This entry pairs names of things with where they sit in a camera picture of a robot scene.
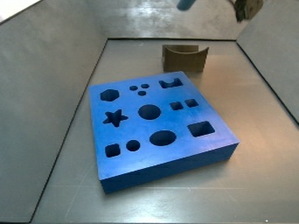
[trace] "hexagonal hole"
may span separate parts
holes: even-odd
[[[119,92],[115,89],[108,89],[100,94],[100,100],[112,102],[119,97]]]

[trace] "olive green object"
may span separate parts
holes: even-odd
[[[199,51],[198,45],[163,45],[163,70],[166,72],[202,72],[210,48]]]

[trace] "blue foam block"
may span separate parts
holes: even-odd
[[[239,140],[183,72],[88,92],[106,193],[231,157]]]

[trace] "gray floor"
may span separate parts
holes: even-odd
[[[32,222],[299,222],[299,129],[235,42],[110,40],[91,84],[159,74],[163,44],[210,46],[188,76],[241,140],[231,160],[106,195],[86,93]]]

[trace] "small circular hole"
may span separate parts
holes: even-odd
[[[138,94],[139,95],[146,95],[146,91],[139,91]]]
[[[131,86],[130,90],[136,91],[138,90],[138,86]]]
[[[150,85],[148,84],[143,84],[142,88],[150,88]]]
[[[138,110],[138,114],[146,120],[154,120],[162,114],[162,110],[155,105],[147,104]]]
[[[140,143],[136,140],[131,140],[127,142],[126,147],[130,151],[138,151],[140,148]]]

